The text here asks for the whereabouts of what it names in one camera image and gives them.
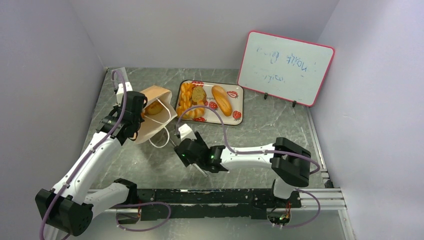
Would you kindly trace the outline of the round orange fake bun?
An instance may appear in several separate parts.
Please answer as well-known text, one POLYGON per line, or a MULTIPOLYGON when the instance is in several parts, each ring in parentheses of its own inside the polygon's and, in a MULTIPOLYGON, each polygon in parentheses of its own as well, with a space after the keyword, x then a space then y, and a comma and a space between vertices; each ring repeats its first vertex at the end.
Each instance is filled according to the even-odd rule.
POLYGON ((154 102, 152 102, 150 105, 148 105, 145 108, 145 114, 146 115, 157 115, 159 114, 163 109, 164 109, 164 105, 159 101, 159 100, 155 100, 154 102))

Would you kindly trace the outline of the brown paper bag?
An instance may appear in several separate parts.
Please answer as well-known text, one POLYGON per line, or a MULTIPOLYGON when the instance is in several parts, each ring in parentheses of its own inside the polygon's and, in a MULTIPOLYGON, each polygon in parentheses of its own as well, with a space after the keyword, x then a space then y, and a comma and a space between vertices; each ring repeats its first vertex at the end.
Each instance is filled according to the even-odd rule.
POLYGON ((170 141, 170 133, 166 126, 177 116, 171 106, 172 92, 164 87, 152 85, 141 93, 147 97, 147 105, 141 114, 144 122, 140 125, 134 142, 142 144, 148 141, 155 148, 163 148, 170 141), (167 134, 166 142, 157 145, 151 138, 161 130, 165 130, 167 134))

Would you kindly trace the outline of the braided orange fake bread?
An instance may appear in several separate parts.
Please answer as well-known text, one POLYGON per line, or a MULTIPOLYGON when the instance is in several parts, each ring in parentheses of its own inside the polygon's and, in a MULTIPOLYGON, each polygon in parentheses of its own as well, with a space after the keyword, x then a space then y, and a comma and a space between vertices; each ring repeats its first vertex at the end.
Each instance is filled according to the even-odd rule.
POLYGON ((201 81, 186 81, 183 82, 180 86, 179 97, 176 106, 176 113, 178 117, 182 117, 183 119, 198 119, 204 116, 205 108, 198 107, 191 110, 188 110, 185 114, 183 114, 187 109, 193 106, 205 106, 204 104, 193 104, 192 103, 192 92, 193 88, 196 86, 204 86, 204 83, 201 81))

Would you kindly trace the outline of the strawberry pattern tray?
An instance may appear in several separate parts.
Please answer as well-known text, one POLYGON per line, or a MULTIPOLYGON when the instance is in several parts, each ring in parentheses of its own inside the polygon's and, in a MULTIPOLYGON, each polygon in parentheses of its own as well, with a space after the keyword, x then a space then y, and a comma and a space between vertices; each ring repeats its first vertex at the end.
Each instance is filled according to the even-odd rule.
POLYGON ((236 84, 184 80, 175 104, 177 116, 192 106, 184 120, 236 126, 243 120, 244 90, 236 84))

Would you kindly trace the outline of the long orange fake baguette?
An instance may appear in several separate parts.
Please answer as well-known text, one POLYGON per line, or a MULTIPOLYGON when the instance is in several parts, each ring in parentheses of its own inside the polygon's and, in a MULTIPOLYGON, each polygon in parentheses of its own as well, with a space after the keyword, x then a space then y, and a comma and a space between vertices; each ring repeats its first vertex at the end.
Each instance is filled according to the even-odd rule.
POLYGON ((218 108, 226 117, 229 117, 233 112, 233 108, 225 89, 219 85, 214 85, 211 88, 211 93, 218 105, 218 108))

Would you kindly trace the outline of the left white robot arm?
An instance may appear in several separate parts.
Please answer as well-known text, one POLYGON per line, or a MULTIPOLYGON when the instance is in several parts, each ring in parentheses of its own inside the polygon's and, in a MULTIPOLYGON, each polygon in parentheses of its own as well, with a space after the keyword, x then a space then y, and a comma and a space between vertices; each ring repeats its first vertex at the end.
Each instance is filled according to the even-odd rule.
POLYGON ((66 233, 66 237, 81 235, 91 221, 116 205, 132 208, 139 202, 137 184, 119 178, 97 193, 89 188, 101 168, 126 140, 134 140, 141 123, 141 113, 147 97, 136 91, 123 94, 121 105, 102 119, 91 142, 69 172, 50 190, 41 189, 35 202, 42 218, 39 239, 46 226, 66 233))

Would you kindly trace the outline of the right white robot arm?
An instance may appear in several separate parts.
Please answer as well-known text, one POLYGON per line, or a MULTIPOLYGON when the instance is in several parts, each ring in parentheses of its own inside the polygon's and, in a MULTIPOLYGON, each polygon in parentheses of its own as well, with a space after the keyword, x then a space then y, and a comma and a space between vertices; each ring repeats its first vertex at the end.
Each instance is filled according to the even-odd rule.
POLYGON ((209 147, 198 132, 194 135, 194 139, 185 138, 174 147, 184 166, 195 164, 210 173, 246 168, 270 169, 278 176, 269 197, 275 207, 287 203, 296 188, 309 186, 311 153, 285 137, 262 146, 229 148, 225 145, 209 147))

